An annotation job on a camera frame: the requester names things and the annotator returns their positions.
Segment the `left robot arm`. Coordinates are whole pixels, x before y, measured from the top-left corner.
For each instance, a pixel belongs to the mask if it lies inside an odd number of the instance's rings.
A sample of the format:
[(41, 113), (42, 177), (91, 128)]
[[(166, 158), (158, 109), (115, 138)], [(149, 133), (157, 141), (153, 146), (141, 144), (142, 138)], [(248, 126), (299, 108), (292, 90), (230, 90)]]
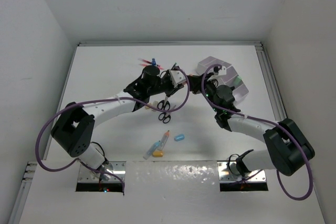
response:
[(109, 181), (113, 168), (91, 143), (94, 128), (118, 115), (139, 110), (153, 95), (165, 93), (170, 97), (185, 82), (185, 75), (177, 67), (161, 75), (158, 67), (146, 66), (137, 79), (107, 102), (68, 104), (52, 128), (51, 136), (71, 157), (92, 168), (102, 181)]

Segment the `green highlighter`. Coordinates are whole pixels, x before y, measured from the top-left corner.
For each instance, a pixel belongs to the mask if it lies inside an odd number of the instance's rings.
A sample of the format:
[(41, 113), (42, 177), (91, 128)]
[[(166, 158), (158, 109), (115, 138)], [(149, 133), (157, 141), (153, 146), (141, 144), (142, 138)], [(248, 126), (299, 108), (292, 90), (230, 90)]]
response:
[(241, 77), (237, 76), (236, 79), (234, 80), (234, 85), (239, 85), (239, 83), (241, 82)]

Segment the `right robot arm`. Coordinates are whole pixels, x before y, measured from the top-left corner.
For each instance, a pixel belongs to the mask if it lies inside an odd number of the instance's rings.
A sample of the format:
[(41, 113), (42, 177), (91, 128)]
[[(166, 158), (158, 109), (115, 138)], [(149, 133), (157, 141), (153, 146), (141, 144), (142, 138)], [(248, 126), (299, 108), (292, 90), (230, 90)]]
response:
[(309, 165), (315, 150), (292, 119), (273, 122), (242, 114), (234, 105), (233, 88), (215, 85), (211, 77), (212, 74), (188, 76), (190, 91), (205, 97), (220, 128), (245, 134), (266, 146), (264, 151), (247, 150), (238, 155), (231, 167), (233, 174), (244, 177), (257, 169), (275, 169), (291, 176), (303, 165)]

